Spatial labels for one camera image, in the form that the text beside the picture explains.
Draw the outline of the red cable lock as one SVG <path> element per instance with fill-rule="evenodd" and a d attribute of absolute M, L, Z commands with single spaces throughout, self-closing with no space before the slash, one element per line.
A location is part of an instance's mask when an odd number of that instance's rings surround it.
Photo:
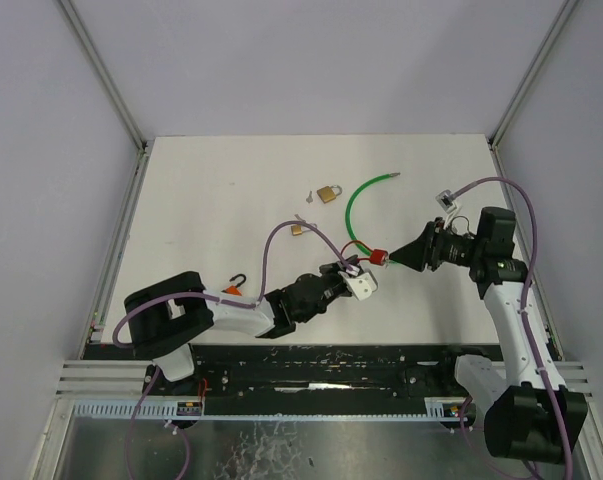
<path fill-rule="evenodd" d="M 368 262 L 375 266 L 386 266 L 389 263 L 389 254 L 383 249 L 372 249 L 367 244 L 360 240 L 350 240 L 341 249 L 341 254 L 344 255 L 347 248 L 350 246 L 361 247 L 364 250 L 364 256 L 355 256 L 355 262 Z"/>

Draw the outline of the keys of small padlock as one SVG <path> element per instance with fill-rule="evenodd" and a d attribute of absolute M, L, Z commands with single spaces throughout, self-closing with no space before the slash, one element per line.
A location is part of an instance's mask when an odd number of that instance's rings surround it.
<path fill-rule="evenodd" d="M 304 224 L 308 224 L 308 225 L 312 225 L 312 226 L 316 226 L 315 224 L 307 221 L 306 219 L 302 218 L 300 215 L 295 214 L 295 218 L 298 222 L 304 223 Z"/>

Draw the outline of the large brass padlock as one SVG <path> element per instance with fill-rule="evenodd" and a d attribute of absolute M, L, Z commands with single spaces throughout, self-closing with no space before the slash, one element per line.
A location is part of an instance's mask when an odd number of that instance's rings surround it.
<path fill-rule="evenodd" d="M 336 200 L 342 192 L 343 190 L 339 185 L 328 185 L 319 188 L 316 194 L 322 203 L 327 204 Z"/>

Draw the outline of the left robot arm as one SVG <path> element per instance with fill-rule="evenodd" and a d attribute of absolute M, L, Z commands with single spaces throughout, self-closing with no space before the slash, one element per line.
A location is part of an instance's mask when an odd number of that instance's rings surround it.
<path fill-rule="evenodd" d="M 173 276 L 124 300 L 130 341 L 115 329 L 113 342 L 132 350 L 137 360 L 150 360 L 164 377 L 177 382 L 194 374 L 191 340 L 208 330 L 237 332 L 254 338 L 289 335 L 300 323 L 324 314 L 341 297 L 351 297 L 348 281 L 363 270 L 335 262 L 319 273 L 304 274 L 292 284 L 267 293 L 262 300 L 241 300 L 226 292 L 210 293 L 194 271 Z"/>

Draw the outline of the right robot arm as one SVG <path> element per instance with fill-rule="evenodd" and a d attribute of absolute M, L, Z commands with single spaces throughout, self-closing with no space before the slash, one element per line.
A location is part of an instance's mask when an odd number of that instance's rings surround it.
<path fill-rule="evenodd" d="M 497 458 L 566 464 L 588 406 L 568 389 L 547 347 L 526 288 L 528 268 L 513 256 L 516 216 L 500 207 L 482 209 L 474 234 L 460 235 L 436 218 L 390 260 L 422 272 L 444 263 L 466 267 L 489 312 L 505 372 L 491 361 L 465 354 L 455 361 L 455 379 L 484 415 L 489 453 Z"/>

